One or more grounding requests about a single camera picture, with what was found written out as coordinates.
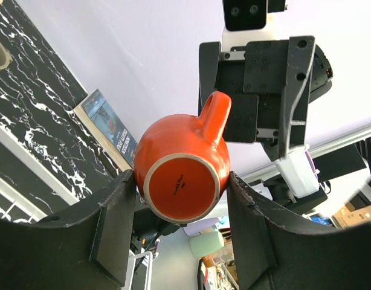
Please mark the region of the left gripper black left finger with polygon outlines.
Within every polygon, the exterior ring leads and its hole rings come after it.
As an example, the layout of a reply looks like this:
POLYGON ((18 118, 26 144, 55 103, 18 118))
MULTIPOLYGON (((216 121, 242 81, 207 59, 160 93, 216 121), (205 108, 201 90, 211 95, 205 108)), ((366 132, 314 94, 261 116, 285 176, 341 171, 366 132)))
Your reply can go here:
POLYGON ((120 289, 135 211, 127 170, 35 224, 0 219, 0 289, 120 289))

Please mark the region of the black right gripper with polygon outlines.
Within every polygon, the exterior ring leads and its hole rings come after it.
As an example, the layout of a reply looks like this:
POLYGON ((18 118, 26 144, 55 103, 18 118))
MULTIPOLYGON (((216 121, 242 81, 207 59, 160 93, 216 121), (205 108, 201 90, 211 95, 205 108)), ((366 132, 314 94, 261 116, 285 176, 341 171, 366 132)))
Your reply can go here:
POLYGON ((220 42, 199 45, 198 114, 216 88, 232 102, 225 141, 260 143, 271 160, 303 145, 308 105, 333 77, 315 37, 249 42, 232 59, 220 53, 220 42))

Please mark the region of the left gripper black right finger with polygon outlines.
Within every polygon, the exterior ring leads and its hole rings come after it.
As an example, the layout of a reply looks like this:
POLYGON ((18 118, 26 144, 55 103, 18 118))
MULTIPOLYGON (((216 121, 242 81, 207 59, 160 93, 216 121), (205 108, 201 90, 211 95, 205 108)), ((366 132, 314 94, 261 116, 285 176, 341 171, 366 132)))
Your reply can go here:
POLYGON ((371 221, 344 229, 315 223, 235 173, 227 198, 241 289, 371 289, 371 221))

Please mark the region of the orange red mug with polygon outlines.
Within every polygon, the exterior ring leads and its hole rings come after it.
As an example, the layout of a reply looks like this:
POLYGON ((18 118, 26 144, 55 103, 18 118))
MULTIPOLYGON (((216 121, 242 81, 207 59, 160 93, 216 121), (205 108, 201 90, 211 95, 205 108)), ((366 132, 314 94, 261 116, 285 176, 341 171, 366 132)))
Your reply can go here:
POLYGON ((159 218, 187 224, 204 218, 228 184, 230 155, 223 132, 231 98, 210 94, 199 116, 169 115, 154 122, 137 146, 138 191, 159 218))

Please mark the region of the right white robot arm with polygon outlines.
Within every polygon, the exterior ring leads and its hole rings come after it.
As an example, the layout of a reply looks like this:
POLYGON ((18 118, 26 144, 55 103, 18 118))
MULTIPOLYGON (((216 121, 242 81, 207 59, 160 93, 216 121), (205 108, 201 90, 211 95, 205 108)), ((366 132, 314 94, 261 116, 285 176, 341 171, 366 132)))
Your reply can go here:
POLYGON ((330 90, 332 76, 312 36, 258 40, 228 51, 219 42, 199 46, 199 105, 213 91, 231 98, 224 140, 262 145, 280 174, 264 185, 290 210, 324 196, 305 133, 308 106, 330 90))

